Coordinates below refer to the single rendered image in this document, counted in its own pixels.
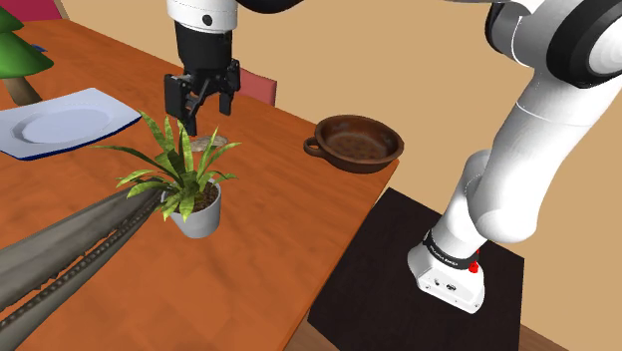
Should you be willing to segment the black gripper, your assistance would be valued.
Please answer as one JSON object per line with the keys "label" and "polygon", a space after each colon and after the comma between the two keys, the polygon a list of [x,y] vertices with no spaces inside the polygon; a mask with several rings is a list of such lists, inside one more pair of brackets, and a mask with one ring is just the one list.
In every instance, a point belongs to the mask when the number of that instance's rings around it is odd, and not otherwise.
{"label": "black gripper", "polygon": [[206,33],[174,23],[183,75],[163,77],[165,112],[182,123],[189,136],[197,135],[196,114],[210,91],[212,77],[219,111],[231,114],[240,90],[239,61],[232,58],[232,31]]}

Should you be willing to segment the beige flat round object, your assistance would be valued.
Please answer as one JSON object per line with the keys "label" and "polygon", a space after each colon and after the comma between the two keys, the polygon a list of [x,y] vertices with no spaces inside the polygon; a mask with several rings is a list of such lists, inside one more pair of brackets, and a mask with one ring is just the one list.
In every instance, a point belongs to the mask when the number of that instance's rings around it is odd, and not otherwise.
{"label": "beige flat round object", "polygon": [[190,142],[190,147],[193,153],[202,153],[208,146],[219,148],[227,143],[228,139],[220,135],[215,136],[213,141],[211,140],[211,136],[205,136],[193,139]]}

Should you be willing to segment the green plant in white pot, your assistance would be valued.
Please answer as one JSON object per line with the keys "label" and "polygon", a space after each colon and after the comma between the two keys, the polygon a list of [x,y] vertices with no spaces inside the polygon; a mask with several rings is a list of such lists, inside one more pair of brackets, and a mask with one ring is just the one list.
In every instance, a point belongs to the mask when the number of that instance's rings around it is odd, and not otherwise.
{"label": "green plant in white pot", "polygon": [[189,135],[178,124],[178,137],[173,136],[169,120],[160,127],[147,114],[141,114],[147,123],[161,153],[149,158],[129,147],[113,146],[114,151],[137,157],[152,166],[150,170],[138,170],[118,179],[118,185],[129,183],[129,196],[137,196],[149,189],[161,192],[155,210],[164,220],[172,219],[181,232],[189,238],[205,238],[219,227],[222,190],[225,180],[236,179],[231,173],[215,170],[212,164],[225,152],[235,148],[236,143],[217,146],[217,133],[208,138],[208,143],[196,161],[191,149]]}

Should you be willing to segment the brown wooden table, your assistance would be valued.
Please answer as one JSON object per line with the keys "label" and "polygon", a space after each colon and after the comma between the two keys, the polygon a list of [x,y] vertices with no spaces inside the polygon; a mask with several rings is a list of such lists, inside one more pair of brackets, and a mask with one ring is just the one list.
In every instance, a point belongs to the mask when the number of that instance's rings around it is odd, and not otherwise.
{"label": "brown wooden table", "polygon": [[[179,67],[70,20],[17,32],[55,66],[29,79],[45,98],[95,87],[161,126],[162,76]],[[214,163],[224,181],[218,230],[189,239],[154,213],[17,351],[281,351],[399,162],[371,175],[303,152],[314,125],[248,97],[232,115],[205,102],[202,133],[241,146]],[[116,176],[151,167],[82,148],[32,162],[0,155],[0,248],[100,200]]]}

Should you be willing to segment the white square plate blue rim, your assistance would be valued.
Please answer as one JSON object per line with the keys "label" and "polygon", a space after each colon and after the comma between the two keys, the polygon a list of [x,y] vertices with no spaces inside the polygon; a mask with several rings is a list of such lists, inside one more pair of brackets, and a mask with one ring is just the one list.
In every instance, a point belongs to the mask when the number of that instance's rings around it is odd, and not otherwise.
{"label": "white square plate blue rim", "polygon": [[46,158],[108,138],[140,118],[123,102],[89,88],[0,111],[0,152],[20,161]]}

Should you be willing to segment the green toy tree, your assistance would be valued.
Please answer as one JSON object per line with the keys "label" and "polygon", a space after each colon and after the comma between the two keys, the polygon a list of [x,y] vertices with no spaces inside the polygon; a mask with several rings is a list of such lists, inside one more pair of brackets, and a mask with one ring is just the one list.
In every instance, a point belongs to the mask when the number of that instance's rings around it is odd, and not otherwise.
{"label": "green toy tree", "polygon": [[20,20],[0,7],[0,81],[17,106],[42,101],[27,77],[54,65],[51,59],[15,34],[23,27]]}

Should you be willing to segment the dark robot stand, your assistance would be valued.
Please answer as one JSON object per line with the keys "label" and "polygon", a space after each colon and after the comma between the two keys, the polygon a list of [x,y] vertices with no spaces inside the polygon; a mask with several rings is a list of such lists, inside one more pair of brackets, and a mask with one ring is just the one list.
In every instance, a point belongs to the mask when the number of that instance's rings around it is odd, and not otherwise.
{"label": "dark robot stand", "polygon": [[318,294],[309,323],[339,351],[518,351],[522,257],[484,244],[484,301],[475,314],[417,286],[407,254],[439,217],[388,188]]}

